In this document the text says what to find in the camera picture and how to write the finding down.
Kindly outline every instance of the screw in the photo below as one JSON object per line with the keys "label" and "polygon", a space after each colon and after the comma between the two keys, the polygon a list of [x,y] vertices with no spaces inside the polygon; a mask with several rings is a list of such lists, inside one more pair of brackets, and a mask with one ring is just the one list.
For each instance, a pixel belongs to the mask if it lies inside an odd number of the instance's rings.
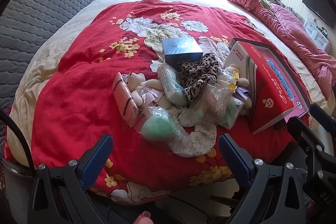
{"label": "screw", "polygon": [[254,163],[256,164],[256,165],[263,165],[263,160],[261,160],[261,159],[255,159],[254,160]]}
{"label": "screw", "polygon": [[293,169],[293,168],[294,168],[294,165],[291,164],[290,162],[288,162],[288,163],[286,163],[286,167],[287,167],[288,169]]}
{"label": "screw", "polygon": [[318,171],[317,175],[319,176],[320,179],[323,178],[323,172],[322,172],[322,170]]}
{"label": "screw", "polygon": [[43,170],[45,168],[45,164],[40,164],[38,168],[39,170]]}
{"label": "screw", "polygon": [[75,166],[75,165],[77,165],[77,161],[76,160],[70,160],[69,165],[70,166]]}

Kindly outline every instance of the pink phone case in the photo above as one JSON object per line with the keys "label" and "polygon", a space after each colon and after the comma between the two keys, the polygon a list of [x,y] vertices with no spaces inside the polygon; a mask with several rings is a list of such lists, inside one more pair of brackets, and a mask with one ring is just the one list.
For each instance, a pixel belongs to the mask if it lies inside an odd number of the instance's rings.
{"label": "pink phone case", "polygon": [[113,95],[121,117],[132,127],[138,117],[139,110],[120,72],[116,74],[114,79]]}

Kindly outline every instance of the television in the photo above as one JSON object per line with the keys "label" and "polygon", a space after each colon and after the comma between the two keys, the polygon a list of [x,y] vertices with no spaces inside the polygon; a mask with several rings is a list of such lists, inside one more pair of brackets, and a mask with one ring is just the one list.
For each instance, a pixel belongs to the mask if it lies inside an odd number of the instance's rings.
{"label": "television", "polygon": [[302,0],[302,2],[317,14],[327,25],[334,28],[336,15],[327,0]]}

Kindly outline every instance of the green sponge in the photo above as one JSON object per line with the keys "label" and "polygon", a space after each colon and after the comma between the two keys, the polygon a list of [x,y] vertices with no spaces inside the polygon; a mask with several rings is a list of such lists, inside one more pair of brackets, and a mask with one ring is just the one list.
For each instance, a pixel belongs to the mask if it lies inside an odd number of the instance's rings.
{"label": "green sponge", "polygon": [[172,141],[178,130],[168,115],[153,115],[142,126],[141,135],[155,142]]}

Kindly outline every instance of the pink comforter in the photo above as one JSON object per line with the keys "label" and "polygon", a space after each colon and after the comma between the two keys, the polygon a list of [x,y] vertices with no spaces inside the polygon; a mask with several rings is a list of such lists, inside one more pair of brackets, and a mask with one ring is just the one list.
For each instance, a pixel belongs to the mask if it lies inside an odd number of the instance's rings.
{"label": "pink comforter", "polygon": [[311,40],[303,25],[290,11],[271,4],[276,17],[259,0],[229,0],[252,12],[305,64],[321,88],[325,98],[329,98],[336,82],[336,59],[320,50]]}

